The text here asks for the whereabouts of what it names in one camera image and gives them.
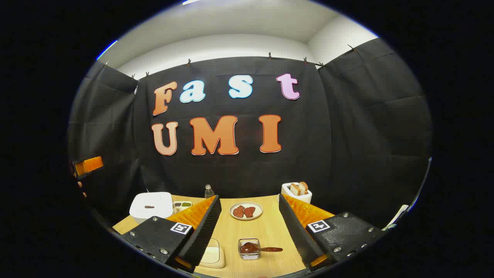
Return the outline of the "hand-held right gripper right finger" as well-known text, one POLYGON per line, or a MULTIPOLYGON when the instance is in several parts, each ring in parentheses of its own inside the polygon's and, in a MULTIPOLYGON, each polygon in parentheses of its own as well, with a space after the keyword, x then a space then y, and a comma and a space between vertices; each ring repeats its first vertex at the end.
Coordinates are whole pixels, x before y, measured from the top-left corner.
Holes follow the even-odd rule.
POLYGON ((279 211, 311 271, 347 261, 386 234, 352 213, 335 215, 286 194, 279 194, 279 211))

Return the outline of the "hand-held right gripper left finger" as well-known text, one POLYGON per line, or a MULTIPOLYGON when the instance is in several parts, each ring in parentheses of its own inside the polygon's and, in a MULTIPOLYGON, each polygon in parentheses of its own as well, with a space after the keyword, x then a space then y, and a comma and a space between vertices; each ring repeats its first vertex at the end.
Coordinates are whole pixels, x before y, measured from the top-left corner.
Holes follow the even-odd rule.
POLYGON ((220 197, 214 195, 168 218, 152 216, 122 237, 161 264, 193 273, 221 211, 220 197))

